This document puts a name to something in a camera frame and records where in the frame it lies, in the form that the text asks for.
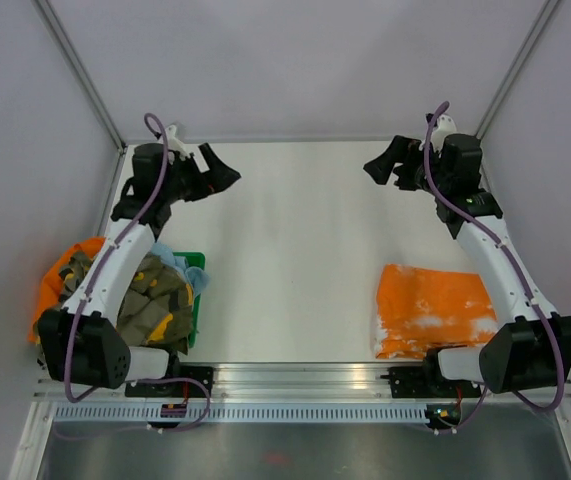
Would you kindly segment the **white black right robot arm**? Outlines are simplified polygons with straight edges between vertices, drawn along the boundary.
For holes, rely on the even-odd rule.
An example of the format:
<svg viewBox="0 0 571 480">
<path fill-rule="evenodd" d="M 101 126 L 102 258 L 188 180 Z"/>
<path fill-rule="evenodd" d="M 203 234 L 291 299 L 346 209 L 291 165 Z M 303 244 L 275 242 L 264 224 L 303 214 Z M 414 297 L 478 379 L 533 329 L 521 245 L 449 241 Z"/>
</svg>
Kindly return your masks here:
<svg viewBox="0 0 571 480">
<path fill-rule="evenodd" d="M 571 369 L 571 315 L 545 298 L 517 254 L 504 213 L 481 184 L 480 140 L 437 111 L 424 139 L 396 136 L 365 172 L 378 185 L 423 191 L 474 264 L 455 273 L 389 264 L 375 304 L 374 354 L 417 360 L 429 394 L 457 382 L 492 393 L 560 388 Z"/>
</svg>

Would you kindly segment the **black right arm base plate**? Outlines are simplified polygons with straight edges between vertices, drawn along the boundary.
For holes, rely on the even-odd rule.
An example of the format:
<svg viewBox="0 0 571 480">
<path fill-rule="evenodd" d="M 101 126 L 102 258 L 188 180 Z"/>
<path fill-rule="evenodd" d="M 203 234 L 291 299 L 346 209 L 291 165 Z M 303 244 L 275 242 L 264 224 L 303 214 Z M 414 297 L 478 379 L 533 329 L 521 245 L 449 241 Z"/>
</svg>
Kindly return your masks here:
<svg viewBox="0 0 571 480">
<path fill-rule="evenodd" d="M 389 367 L 381 379 L 387 381 L 394 399 L 476 399 L 481 395 L 470 381 L 435 379 L 419 366 Z"/>
</svg>

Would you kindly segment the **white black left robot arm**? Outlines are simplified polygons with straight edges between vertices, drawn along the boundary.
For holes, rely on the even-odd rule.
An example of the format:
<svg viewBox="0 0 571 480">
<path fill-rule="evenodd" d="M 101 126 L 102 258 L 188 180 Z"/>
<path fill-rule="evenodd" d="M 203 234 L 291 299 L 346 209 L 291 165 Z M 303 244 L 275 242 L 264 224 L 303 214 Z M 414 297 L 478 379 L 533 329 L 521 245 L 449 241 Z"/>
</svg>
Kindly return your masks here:
<svg viewBox="0 0 571 480">
<path fill-rule="evenodd" d="M 174 203 L 196 202 L 229 189 L 240 173 L 212 147 L 199 145 L 206 167 L 185 151 L 172 129 L 155 129 L 156 139 L 132 154 L 132 175 L 114 205 L 104 243 L 88 273 L 59 308 L 36 323 L 51 379 L 65 387 L 116 389 L 144 382 L 162 397 L 182 386 L 181 370 L 162 348 L 128 344 L 117 330 L 118 314 L 141 262 L 171 216 Z"/>
</svg>

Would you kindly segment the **orange white tie-dye trousers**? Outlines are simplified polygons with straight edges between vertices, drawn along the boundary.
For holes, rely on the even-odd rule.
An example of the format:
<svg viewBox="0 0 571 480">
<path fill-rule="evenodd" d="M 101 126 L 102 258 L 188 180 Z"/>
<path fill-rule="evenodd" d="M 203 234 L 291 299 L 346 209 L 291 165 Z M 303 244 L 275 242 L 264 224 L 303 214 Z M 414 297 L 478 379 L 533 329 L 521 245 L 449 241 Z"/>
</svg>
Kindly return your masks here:
<svg viewBox="0 0 571 480">
<path fill-rule="evenodd" d="M 439 347 L 476 347 L 498 331 L 479 275 L 388 264 L 376 292 L 377 359 L 423 359 Z"/>
</svg>

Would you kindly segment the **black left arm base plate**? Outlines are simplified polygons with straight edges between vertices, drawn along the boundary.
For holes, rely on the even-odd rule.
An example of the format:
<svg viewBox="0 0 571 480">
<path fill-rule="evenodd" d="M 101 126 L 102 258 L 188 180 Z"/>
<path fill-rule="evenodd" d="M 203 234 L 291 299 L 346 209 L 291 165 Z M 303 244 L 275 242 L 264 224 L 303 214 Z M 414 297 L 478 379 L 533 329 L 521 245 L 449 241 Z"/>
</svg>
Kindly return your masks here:
<svg viewBox="0 0 571 480">
<path fill-rule="evenodd" d="M 212 392 L 214 385 L 215 368 L 212 366 L 196 364 L 180 364 L 167 375 L 168 378 L 186 378 L 187 381 L 172 381 L 168 383 L 142 383 L 128 384 L 125 387 L 127 398 L 196 398 L 204 399 L 206 390 Z"/>
</svg>

